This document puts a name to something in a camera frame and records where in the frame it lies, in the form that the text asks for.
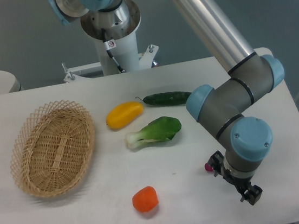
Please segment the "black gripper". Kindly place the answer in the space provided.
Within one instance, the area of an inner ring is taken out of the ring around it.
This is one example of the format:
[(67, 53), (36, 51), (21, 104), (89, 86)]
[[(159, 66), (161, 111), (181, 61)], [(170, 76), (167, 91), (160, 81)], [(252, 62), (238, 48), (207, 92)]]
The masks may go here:
[(261, 198), (262, 188), (251, 184), (252, 176), (243, 177), (233, 167), (231, 167), (226, 158), (220, 151), (216, 151), (209, 159), (209, 167), (213, 170), (214, 176), (221, 175), (224, 180), (232, 184), (241, 194), (241, 202), (248, 201), (252, 206)]

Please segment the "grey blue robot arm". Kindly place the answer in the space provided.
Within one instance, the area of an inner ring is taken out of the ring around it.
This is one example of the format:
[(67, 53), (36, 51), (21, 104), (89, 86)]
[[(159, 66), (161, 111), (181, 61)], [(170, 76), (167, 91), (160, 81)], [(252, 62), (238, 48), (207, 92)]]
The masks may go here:
[[(104, 75), (138, 71), (134, 33), (140, 13), (131, 0), (47, 0), (62, 22), (80, 20), (96, 42)], [(180, 13), (229, 75), (218, 88), (198, 87), (187, 100), (187, 110), (226, 150), (215, 152), (209, 166), (234, 185), (242, 199), (255, 204), (262, 189), (252, 176), (272, 143), (269, 125), (243, 111), (271, 92), (284, 78), (281, 62), (258, 55), (214, 0), (172, 0)]]

